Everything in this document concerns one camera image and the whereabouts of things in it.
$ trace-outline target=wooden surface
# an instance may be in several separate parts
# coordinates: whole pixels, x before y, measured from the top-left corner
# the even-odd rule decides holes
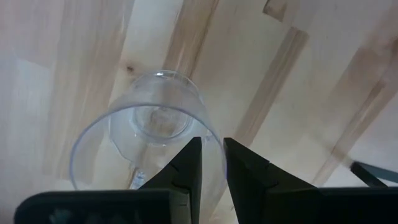
[[[388,163],[393,150],[373,146],[396,146],[396,9],[393,0],[1,1],[0,222],[34,193],[72,189],[77,135],[162,67],[195,82],[221,137],[303,180],[332,185],[349,159]],[[207,206],[215,212],[202,223],[236,219],[228,189]]]

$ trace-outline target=plastic cup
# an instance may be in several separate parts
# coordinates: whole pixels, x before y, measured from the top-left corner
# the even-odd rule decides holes
[[[80,134],[70,158],[72,184],[76,190],[138,189],[195,136],[202,139],[201,212],[212,212],[226,185],[222,143],[198,88],[173,71],[139,77]]]

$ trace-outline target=clear plastic cup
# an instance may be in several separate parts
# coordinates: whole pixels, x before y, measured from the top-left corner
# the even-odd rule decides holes
[[[209,216],[226,185],[225,154],[198,88],[173,71],[139,77],[80,134],[70,158],[72,184],[138,189],[195,136],[202,139],[201,214]]]

